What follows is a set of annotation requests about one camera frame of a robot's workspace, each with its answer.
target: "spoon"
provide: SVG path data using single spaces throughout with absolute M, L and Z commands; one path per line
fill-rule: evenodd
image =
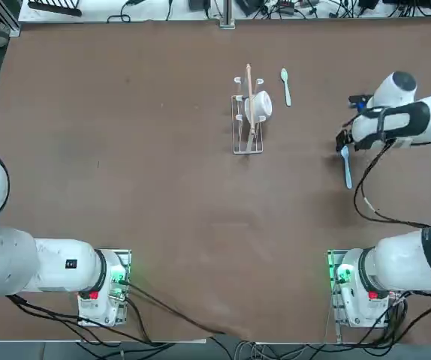
M 348 189 L 352 189 L 351 171 L 349 169 L 349 149 L 347 145 L 341 149 L 341 156 L 344 159 L 345 186 L 347 186 Z
M 285 104 L 289 107 L 291 105 L 291 94 L 289 93 L 288 71 L 284 68 L 281 70 L 281 79 L 284 82 Z

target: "wooden tabletop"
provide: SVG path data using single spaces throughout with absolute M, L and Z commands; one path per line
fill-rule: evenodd
M 231 152 L 233 78 L 247 63 L 273 99 L 264 153 L 251 157 Z M 347 97 L 394 70 L 416 76 L 418 96 L 431 94 L 431 21 L 25 28 L 0 75 L 0 157 L 12 185 L 0 224 L 130 248 L 133 280 L 207 326 L 322 342 L 327 249 L 411 231 L 356 215 L 334 149 L 354 114 Z M 372 156 L 352 157 L 354 181 Z M 366 192 L 389 215 L 431 224 L 431 146 L 391 151 Z M 77 311 L 68 294 L 27 297 Z M 206 336 L 134 299 L 154 339 Z M 409 299 L 408 319 L 430 304 Z M 121 329 L 136 334 L 137 323 Z M 74 338 L 0 298 L 0 340 Z M 335 341 L 332 317 L 325 340 Z M 405 340 L 431 343 L 431 316 Z

